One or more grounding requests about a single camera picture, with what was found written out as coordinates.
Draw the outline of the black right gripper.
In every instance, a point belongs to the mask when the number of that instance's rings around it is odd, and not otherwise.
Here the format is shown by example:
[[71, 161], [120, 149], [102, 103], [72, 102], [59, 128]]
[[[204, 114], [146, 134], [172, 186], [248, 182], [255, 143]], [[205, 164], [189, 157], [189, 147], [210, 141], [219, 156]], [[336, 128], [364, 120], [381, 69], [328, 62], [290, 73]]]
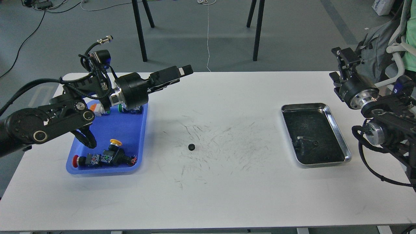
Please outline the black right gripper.
[[358, 75], [356, 67], [361, 63], [358, 55], [350, 47], [335, 47], [331, 52], [337, 58], [339, 74], [331, 72], [329, 76], [338, 98], [353, 110], [360, 110], [368, 103], [376, 101], [379, 89], [370, 80], [351, 78]]

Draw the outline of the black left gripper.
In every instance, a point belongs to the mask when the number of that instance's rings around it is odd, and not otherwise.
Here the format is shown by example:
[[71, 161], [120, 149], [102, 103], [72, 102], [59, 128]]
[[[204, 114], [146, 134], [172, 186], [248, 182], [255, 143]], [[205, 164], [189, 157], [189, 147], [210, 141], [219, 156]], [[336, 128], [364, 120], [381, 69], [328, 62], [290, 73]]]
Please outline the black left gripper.
[[138, 73], [129, 73], [116, 78], [113, 82], [112, 105], [122, 105], [126, 110], [138, 108], [149, 101], [149, 89], [164, 89], [180, 82], [180, 78], [193, 74], [191, 65], [180, 68], [172, 66], [150, 74], [143, 79]]

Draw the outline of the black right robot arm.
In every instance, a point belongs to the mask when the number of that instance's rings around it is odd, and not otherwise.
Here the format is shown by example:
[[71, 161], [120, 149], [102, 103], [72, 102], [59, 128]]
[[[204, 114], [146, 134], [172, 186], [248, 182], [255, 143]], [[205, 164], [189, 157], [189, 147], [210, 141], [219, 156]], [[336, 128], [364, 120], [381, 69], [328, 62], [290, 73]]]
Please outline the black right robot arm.
[[[415, 104], [411, 96], [415, 82], [399, 76], [391, 94], [381, 96], [375, 84], [356, 70], [361, 61], [351, 48], [336, 47], [331, 52], [339, 69], [329, 74], [334, 92], [348, 108], [360, 110], [365, 118], [362, 125], [352, 127], [363, 163], [383, 182], [415, 188], [415, 114], [410, 110]], [[375, 172], [365, 159], [363, 147], [391, 154], [406, 167], [409, 182], [397, 182]]]

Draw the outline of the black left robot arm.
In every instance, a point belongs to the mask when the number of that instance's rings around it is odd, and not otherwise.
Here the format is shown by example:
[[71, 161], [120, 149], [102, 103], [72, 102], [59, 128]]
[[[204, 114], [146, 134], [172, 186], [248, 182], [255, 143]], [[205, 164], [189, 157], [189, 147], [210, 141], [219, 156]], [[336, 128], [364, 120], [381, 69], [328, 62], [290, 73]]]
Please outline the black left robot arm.
[[2, 157], [19, 150], [30, 150], [32, 145], [46, 143], [68, 132], [83, 145], [93, 149], [97, 142], [89, 126], [95, 119], [95, 113], [88, 108], [85, 98], [98, 100], [104, 111], [118, 105], [129, 111], [147, 104], [151, 93], [178, 83], [181, 77], [193, 73], [191, 65], [181, 68], [172, 66], [151, 73], [147, 79], [141, 78], [136, 72], [120, 77], [113, 74], [114, 82], [111, 82], [107, 74], [107, 70], [111, 68], [110, 53], [106, 49], [92, 49], [112, 40], [112, 36], [105, 36], [93, 43], [84, 54], [79, 55], [82, 66], [88, 71], [82, 78], [37, 79], [21, 87], [5, 103], [1, 114], [17, 98], [37, 85], [58, 83], [63, 87], [63, 93], [50, 99], [48, 105], [21, 109], [1, 120]]

